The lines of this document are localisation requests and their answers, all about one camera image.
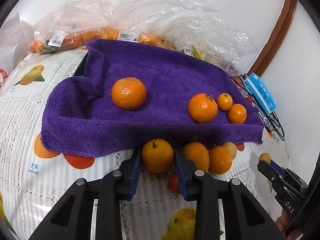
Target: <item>silver screw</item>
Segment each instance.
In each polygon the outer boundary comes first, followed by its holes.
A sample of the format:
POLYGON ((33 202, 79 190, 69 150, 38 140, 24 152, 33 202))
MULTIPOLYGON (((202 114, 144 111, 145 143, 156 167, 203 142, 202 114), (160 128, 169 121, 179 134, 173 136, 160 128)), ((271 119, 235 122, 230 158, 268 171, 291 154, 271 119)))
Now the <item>silver screw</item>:
POLYGON ((84 178, 80 178, 80 179, 76 180, 76 184, 79 185, 79 186, 84 184, 84 183, 85 183, 85 179, 84 178))
POLYGON ((119 177, 119 176, 121 176, 121 171, 119 171, 119 170, 115 170, 115 171, 113 171, 112 172, 112 176, 114 176, 114 177, 119 177))
POLYGON ((231 183, 232 183, 233 185, 239 186, 240 183, 241 183, 241 181, 240 181, 239 179, 232 179, 232 180, 231 180, 231 183))
POLYGON ((204 176, 204 171, 196 170, 195 171, 195 175, 198 176, 198 177, 202 177, 202 176, 204 176))

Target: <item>white label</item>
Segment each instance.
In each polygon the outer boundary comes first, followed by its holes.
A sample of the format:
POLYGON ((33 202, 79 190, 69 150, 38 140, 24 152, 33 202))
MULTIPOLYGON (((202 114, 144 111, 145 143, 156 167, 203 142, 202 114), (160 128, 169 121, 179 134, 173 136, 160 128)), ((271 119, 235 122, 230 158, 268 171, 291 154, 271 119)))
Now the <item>white label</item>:
POLYGON ((186 55, 189 55, 189 56, 192 56, 193 57, 193 54, 192 54, 192 49, 190 46, 183 46, 183 51, 184 51, 184 54, 186 55))
POLYGON ((138 42, 140 32, 119 31, 118 41, 138 42))
POLYGON ((60 47, 65 36, 64 31, 54 31, 49 39, 48 46, 60 47))

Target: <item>black cable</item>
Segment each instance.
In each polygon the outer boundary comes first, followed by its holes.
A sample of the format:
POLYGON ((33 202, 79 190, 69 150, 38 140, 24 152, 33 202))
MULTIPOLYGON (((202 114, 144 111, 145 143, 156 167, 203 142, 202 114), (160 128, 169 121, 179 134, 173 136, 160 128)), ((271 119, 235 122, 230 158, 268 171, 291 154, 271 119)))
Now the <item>black cable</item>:
POLYGON ((276 115, 276 113, 273 111, 270 115, 268 115, 264 109, 262 108, 261 104, 257 101, 256 97, 249 92, 249 90, 247 90, 246 85, 244 84, 243 80, 246 79, 245 75, 240 75, 239 80, 241 81, 241 84, 239 84, 239 82, 234 78, 231 77, 231 79, 239 86, 241 87, 241 89, 243 89, 248 96, 250 96, 253 100, 253 102, 258 106, 258 108, 263 112, 263 114, 265 115, 265 117, 268 119, 269 123, 271 124, 271 126, 273 127, 273 129, 276 131, 276 133, 278 134, 278 136, 280 137, 281 140, 284 141, 284 130, 282 128, 282 125, 278 119, 278 116, 276 115))

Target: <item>green leaf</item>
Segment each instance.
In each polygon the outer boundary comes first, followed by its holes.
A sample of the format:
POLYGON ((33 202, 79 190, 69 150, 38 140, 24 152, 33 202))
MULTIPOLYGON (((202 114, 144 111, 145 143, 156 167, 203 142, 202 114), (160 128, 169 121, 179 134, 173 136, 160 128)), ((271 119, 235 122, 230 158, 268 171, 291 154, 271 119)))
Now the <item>green leaf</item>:
POLYGON ((15 235, 17 235, 16 232, 13 230, 12 226, 10 225, 10 223, 9 223, 9 221, 8 221, 8 219, 7 219, 6 217, 4 217, 4 223, 5 223, 6 227, 7 227, 12 233, 14 233, 15 235))
POLYGON ((43 82, 44 81, 44 78, 42 75, 39 75, 36 77, 36 79, 34 81, 39 81, 39 82, 43 82))

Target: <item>red fruit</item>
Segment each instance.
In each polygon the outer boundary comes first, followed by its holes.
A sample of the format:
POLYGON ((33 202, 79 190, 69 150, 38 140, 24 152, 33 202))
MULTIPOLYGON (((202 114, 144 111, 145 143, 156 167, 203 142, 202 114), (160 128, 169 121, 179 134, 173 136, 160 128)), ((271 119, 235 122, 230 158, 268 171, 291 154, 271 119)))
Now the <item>red fruit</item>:
POLYGON ((168 179, 168 189, 175 194, 180 194, 178 176, 176 172, 172 173, 168 179))
POLYGON ((252 104, 252 102, 253 102, 252 97, 247 97, 246 99, 247 99, 247 101, 248 101, 250 104, 252 104))

